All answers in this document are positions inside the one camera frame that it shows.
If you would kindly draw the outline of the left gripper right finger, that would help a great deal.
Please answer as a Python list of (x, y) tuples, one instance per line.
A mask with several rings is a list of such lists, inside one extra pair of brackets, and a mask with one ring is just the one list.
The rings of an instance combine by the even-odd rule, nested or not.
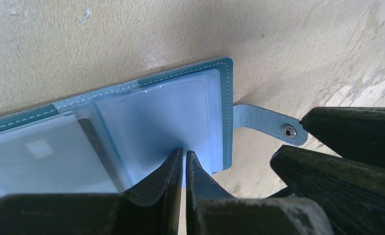
[(332, 235), (324, 210), (296, 196), (239, 199), (186, 153), (186, 226), (189, 235)]

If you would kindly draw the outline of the teal card holder wallet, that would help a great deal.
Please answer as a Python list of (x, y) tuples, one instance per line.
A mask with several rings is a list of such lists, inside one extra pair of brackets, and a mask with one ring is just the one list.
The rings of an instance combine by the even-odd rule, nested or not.
[(0, 117), (0, 198), (21, 193), (118, 193), (78, 120), (88, 118), (124, 191), (175, 149), (214, 174), (233, 163), (233, 131), (250, 128), (292, 145), (299, 120), (233, 101), (234, 64), (221, 57)]

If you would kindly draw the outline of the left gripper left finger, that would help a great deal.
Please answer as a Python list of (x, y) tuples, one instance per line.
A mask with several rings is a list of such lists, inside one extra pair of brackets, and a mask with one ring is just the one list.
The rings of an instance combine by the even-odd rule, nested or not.
[(0, 198), (0, 235), (175, 235), (183, 150), (122, 193), (13, 194)]

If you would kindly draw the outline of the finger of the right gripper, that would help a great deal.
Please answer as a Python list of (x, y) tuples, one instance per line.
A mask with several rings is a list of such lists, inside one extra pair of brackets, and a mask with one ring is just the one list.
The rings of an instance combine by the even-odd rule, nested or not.
[(385, 169), (385, 107), (315, 107), (300, 124), (341, 157)]
[(385, 235), (385, 169), (283, 145), (270, 166), (299, 197), (315, 201), (339, 235)]

